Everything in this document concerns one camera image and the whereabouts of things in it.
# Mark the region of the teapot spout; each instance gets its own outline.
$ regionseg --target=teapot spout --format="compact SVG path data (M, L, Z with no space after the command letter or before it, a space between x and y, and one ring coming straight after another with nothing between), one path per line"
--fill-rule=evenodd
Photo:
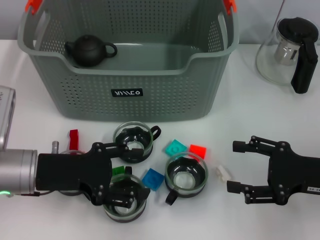
M73 49L74 49L74 46L75 44L73 42L69 42L67 41L65 44L64 44L64 47L65 47L65 50L68 54L71 54Z

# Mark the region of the black lid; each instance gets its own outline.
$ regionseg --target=black lid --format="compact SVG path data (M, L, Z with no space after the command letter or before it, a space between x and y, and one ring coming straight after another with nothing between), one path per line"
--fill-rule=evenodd
M74 48L76 50L89 51L101 48L103 44L104 43L96 36L84 35L76 40Z
M310 38L315 43L319 36L318 28L301 17L280 20L278 30L284 38L297 44L302 44L304 38Z

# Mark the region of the red object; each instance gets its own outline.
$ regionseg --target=red object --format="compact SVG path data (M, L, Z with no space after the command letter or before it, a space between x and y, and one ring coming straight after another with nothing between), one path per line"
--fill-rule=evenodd
M205 159L207 149L203 146L197 146L197 145L191 144L189 148L189 152L198 155L202 159Z
M231 10L230 10L231 7L233 8L234 13L237 12L236 0L223 0L223 2L224 2L225 9L226 9L226 13L228 15L231 14Z
M28 12L29 8L32 7L32 15L34 15L38 11L42 1L43 0L28 0L25 6L25 12Z
M78 129L70 130L70 146L69 150L79 150L79 132Z

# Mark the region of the blue block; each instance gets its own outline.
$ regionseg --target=blue block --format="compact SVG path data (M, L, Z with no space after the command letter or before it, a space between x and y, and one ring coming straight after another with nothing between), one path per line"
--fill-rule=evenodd
M142 182L147 188L157 191L164 179L165 176L150 168L143 177Z
M183 145L181 142L177 140L173 140L173 142L168 147L166 147L165 153L171 157L175 154L186 152L187 150L187 146Z

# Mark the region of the white wall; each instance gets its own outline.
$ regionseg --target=white wall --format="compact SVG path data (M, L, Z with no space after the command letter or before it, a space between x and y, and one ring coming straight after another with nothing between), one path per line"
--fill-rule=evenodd
M27 1L0 0L0 39L17 38L21 14ZM236 0L240 43L261 43L271 31L281 3L282 0ZM300 16L320 26L320 0L286 0L285 4L284 17Z

